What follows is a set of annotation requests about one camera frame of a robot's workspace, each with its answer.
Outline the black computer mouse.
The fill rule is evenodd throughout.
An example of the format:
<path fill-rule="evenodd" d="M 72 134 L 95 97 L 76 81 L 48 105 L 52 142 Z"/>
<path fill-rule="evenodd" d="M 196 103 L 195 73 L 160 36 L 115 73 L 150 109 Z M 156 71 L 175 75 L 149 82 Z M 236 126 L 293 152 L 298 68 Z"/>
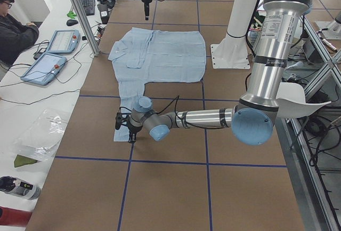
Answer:
<path fill-rule="evenodd" d="M 67 20 L 67 22 L 66 22 L 66 25 L 67 25 L 68 27 L 71 27 L 71 26 L 74 26 L 74 25 L 77 25 L 77 24 L 78 24 L 78 21 L 75 20 L 75 19 L 69 19 L 69 20 Z"/>

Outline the grey aluminium frame post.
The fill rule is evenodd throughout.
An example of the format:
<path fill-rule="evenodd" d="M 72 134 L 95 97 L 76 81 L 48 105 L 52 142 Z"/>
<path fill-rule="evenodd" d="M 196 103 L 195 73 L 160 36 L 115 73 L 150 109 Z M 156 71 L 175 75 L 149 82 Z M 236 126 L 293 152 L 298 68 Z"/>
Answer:
<path fill-rule="evenodd" d="M 81 25 L 81 28 L 84 32 L 84 35 L 86 36 L 87 42 L 90 45 L 90 48 L 92 50 L 92 53 L 95 57 L 97 57 L 100 53 L 98 44 L 95 40 L 95 37 L 93 35 L 90 23 L 87 19 L 86 13 L 84 11 L 84 8 L 81 4 L 80 0 L 70 0 L 72 3 L 72 6 L 74 7 L 76 14 L 78 16 L 78 21 Z"/>

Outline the blue teach pendant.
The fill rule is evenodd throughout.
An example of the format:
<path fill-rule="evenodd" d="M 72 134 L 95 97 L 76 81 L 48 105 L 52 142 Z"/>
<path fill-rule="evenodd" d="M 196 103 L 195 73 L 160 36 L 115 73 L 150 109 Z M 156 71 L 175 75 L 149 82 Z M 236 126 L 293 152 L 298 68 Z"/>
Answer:
<path fill-rule="evenodd" d="M 67 58 L 53 53 L 43 53 L 20 77 L 24 82 L 47 85 L 64 67 Z"/>
<path fill-rule="evenodd" d="M 79 43 L 79 30 L 56 30 L 46 48 L 46 52 L 55 54 L 72 53 Z"/>

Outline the clear plastic bag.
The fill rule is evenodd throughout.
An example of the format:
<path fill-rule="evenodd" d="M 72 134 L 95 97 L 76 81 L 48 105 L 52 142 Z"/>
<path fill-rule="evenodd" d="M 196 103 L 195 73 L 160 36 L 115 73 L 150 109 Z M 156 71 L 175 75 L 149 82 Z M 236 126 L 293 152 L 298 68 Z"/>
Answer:
<path fill-rule="evenodd" d="M 49 160 L 56 153 L 70 116 L 70 112 L 46 108 L 14 140 L 12 152 L 41 162 Z"/>

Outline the blue teach pendant far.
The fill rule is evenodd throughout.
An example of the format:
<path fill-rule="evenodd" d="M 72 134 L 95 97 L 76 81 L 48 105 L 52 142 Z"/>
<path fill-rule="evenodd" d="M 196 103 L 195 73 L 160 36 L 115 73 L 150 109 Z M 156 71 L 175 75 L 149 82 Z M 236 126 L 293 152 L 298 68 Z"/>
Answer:
<path fill-rule="evenodd" d="M 72 53 L 79 43 L 79 30 L 56 30 L 46 48 L 46 52 L 55 54 Z"/>

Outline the person in dark jacket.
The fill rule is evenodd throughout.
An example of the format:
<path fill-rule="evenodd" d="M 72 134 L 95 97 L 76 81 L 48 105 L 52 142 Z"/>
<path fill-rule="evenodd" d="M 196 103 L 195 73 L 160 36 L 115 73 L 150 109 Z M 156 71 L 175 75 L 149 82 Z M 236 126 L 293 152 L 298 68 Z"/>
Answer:
<path fill-rule="evenodd" d="M 18 56 L 32 47 L 39 37 L 35 23 L 23 25 L 9 14 L 13 3 L 14 0 L 1 0 L 1 62 L 7 66 L 13 65 Z"/>

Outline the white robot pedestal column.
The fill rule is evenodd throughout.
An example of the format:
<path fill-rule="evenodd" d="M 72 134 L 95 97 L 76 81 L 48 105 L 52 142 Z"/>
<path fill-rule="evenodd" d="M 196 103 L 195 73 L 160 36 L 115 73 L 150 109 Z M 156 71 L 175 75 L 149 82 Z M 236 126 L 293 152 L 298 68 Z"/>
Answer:
<path fill-rule="evenodd" d="M 234 0 L 226 31 L 219 44 L 212 44 L 214 69 L 249 69 L 246 35 L 251 16 L 259 0 Z"/>

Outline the blue teach pendant near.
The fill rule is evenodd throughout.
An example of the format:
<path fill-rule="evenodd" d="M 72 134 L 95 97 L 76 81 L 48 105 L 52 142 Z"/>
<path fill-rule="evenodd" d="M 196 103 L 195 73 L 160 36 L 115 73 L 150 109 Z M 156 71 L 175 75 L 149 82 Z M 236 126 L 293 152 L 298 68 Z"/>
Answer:
<path fill-rule="evenodd" d="M 43 53 L 20 77 L 24 82 L 47 85 L 64 67 L 67 58 L 53 53 Z"/>

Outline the light blue button-up shirt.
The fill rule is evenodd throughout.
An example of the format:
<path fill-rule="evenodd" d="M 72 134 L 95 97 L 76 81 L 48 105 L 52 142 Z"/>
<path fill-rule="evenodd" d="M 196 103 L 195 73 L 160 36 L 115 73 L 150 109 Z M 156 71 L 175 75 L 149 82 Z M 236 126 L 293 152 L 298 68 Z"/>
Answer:
<path fill-rule="evenodd" d="M 206 69 L 206 45 L 198 31 L 132 28 L 116 41 L 108 59 L 118 82 L 123 113 L 133 108 L 145 84 L 194 83 Z"/>

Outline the black keyboard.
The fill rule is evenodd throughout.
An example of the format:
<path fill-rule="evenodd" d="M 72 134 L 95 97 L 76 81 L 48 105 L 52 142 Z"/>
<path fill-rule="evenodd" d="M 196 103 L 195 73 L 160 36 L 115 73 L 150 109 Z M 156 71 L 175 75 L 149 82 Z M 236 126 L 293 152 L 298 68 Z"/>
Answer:
<path fill-rule="evenodd" d="M 86 15 L 95 14 L 95 0 L 80 0 Z"/>

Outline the white curved plastic sheet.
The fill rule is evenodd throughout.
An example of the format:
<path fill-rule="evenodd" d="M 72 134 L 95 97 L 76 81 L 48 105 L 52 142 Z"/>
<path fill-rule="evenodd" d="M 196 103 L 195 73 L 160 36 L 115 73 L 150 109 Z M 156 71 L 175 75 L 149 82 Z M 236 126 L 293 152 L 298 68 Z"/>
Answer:
<path fill-rule="evenodd" d="M 322 103 L 307 103 L 304 89 L 297 83 L 281 82 L 276 100 L 279 104 L 277 117 L 301 118 L 310 116 L 331 101 Z"/>

